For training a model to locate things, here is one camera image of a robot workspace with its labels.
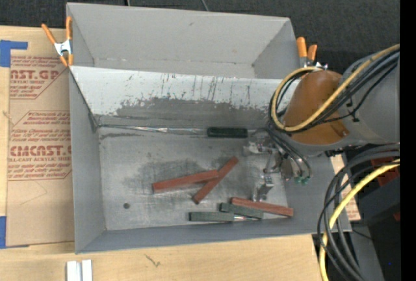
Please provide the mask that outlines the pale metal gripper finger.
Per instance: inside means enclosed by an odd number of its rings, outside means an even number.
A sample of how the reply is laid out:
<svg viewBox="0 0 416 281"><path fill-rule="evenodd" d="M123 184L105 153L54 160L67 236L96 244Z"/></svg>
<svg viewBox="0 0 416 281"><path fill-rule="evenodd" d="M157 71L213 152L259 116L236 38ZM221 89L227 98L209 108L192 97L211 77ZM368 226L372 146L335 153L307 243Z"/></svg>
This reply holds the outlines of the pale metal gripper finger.
<svg viewBox="0 0 416 281"><path fill-rule="evenodd" d="M271 176L263 176L255 186L253 200L261 202L267 200L268 193L274 188L274 181Z"/></svg>
<svg viewBox="0 0 416 281"><path fill-rule="evenodd" d="M272 174L276 172L276 159L274 155L269 155L266 166L263 169L264 174Z"/></svg>

